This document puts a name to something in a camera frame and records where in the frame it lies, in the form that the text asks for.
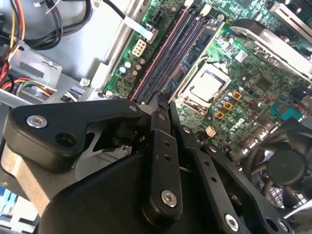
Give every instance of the cpu fan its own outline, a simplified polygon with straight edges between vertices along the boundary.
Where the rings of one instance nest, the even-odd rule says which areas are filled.
[[[299,203],[294,193],[312,199],[312,130],[288,119],[250,153],[244,171],[264,195],[282,189],[285,208]]]

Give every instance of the integrated circuit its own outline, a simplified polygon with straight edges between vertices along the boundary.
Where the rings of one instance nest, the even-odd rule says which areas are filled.
[[[241,7],[248,8],[253,0],[235,0]]]
[[[255,82],[255,86],[263,92],[267,91],[272,85],[273,82],[263,76],[259,77],[259,79]]]

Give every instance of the green circuit board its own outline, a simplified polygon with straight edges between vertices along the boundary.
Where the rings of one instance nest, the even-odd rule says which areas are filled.
[[[155,54],[168,38],[172,25],[175,24],[179,11],[185,0],[152,0],[143,17],[141,25],[149,24],[158,31],[157,37],[152,43],[146,43],[146,48],[140,57],[132,51],[142,37],[134,33],[130,43],[125,49],[122,59],[112,73],[112,79],[104,89],[104,93],[110,91],[118,98],[129,98],[131,92],[140,84],[144,72],[155,59]],[[248,148],[259,140],[264,133],[269,133],[274,126],[278,126],[285,118],[281,113],[290,111],[293,116],[299,118],[304,115],[302,110],[288,105],[295,100],[290,96],[290,91],[297,85],[306,84],[300,78],[283,72],[282,69],[263,62],[260,58],[249,51],[245,41],[232,37],[229,27],[236,19],[254,19],[259,17],[262,23],[270,31],[277,35],[289,35],[290,32],[269,13],[269,6],[275,0],[195,0],[198,9],[209,4],[217,14],[223,14],[225,25],[215,35],[214,40],[207,49],[200,54],[201,58],[207,57],[209,61],[221,61],[226,64],[231,83],[226,90],[214,100],[207,113],[199,113],[175,96],[174,100],[178,107],[182,124],[192,129],[200,144],[212,142],[224,151],[231,151],[237,155],[242,149]],[[153,18],[161,11],[162,21],[155,23]],[[297,48],[307,47],[298,40]],[[131,67],[120,70],[129,62]],[[198,67],[194,66],[187,74],[186,80],[192,79],[205,62],[201,60]],[[216,107],[224,97],[228,97],[230,107],[218,109],[223,116],[216,117]]]

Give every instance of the screw head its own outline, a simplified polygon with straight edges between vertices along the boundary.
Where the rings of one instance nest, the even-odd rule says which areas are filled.
[[[137,111],[137,108],[135,106],[129,106],[129,109],[132,111]]]
[[[26,119],[26,122],[33,128],[44,128],[48,125],[48,121],[42,116],[30,116]]]
[[[159,114],[158,116],[159,116],[159,118],[161,118],[162,120],[166,120],[166,117],[165,117],[164,115]]]
[[[215,148],[215,147],[209,146],[209,149],[210,149],[212,152],[216,153],[216,148]]]
[[[161,192],[161,199],[163,203],[171,208],[175,207],[177,204],[176,195],[174,195],[174,193],[169,190],[164,190]]]
[[[230,214],[225,215],[225,221],[228,224],[228,226],[234,231],[237,232],[239,229],[238,222],[234,217]]]
[[[191,130],[190,130],[188,127],[184,127],[183,130],[184,130],[186,133],[191,133]]]
[[[289,230],[288,230],[288,227],[285,225],[285,223],[283,223],[282,220],[278,219],[277,222],[278,222],[278,224],[281,226],[281,228],[282,228],[284,231],[286,231],[286,232],[289,231]]]

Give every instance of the white label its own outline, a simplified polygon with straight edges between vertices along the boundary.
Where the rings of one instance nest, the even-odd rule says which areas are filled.
[[[91,5],[93,9],[100,9],[102,8],[102,0],[91,0]]]
[[[245,120],[243,118],[241,118],[231,129],[230,132],[236,132],[237,129],[240,128],[240,126],[242,126],[242,124],[245,122]]]
[[[241,50],[239,51],[239,53],[236,55],[235,59],[239,62],[243,62],[245,60],[245,58],[247,58],[248,54]]]

